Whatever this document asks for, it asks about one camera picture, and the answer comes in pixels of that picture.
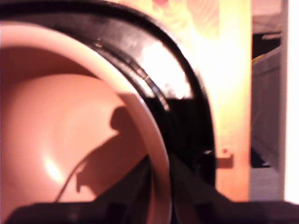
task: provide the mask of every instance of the wooden panel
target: wooden panel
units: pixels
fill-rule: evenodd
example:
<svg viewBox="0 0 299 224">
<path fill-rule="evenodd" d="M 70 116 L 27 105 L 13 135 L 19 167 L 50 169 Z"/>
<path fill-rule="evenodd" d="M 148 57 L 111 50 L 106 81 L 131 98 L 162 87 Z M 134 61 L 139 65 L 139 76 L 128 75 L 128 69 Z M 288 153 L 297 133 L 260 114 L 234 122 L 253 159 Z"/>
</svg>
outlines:
<svg viewBox="0 0 299 224">
<path fill-rule="evenodd" d="M 250 0 L 221 0 L 219 18 L 221 63 L 214 86 L 216 148 L 219 158 L 233 157 L 233 168 L 218 168 L 216 185 L 230 199 L 246 201 L 250 168 Z"/>
<path fill-rule="evenodd" d="M 281 0 L 252 0 L 252 31 L 254 34 L 282 30 Z"/>
</svg>

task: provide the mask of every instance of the wooden surface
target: wooden surface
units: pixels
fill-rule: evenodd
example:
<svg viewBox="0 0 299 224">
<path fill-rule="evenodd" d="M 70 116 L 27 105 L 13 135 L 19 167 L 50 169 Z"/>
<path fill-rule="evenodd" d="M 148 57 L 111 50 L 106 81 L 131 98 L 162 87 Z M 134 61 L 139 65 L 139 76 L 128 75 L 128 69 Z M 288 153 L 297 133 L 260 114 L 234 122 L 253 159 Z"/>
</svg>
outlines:
<svg viewBox="0 0 299 224">
<path fill-rule="evenodd" d="M 249 195 L 251 1 L 118 2 L 160 20 L 192 51 L 211 104 L 218 157 L 216 188 L 234 201 L 246 201 Z"/>
<path fill-rule="evenodd" d="M 281 45 L 280 171 L 281 199 L 299 204 L 299 88 L 298 21 L 299 1 L 283 0 L 283 39 Z"/>
<path fill-rule="evenodd" d="M 247 201 L 249 192 L 251 101 L 250 0 L 219 4 L 220 65 L 214 102 L 218 158 L 233 156 L 233 168 L 218 168 L 217 189 L 234 201 Z"/>
<path fill-rule="evenodd" d="M 281 0 L 252 0 L 254 34 L 281 32 Z"/>
</svg>

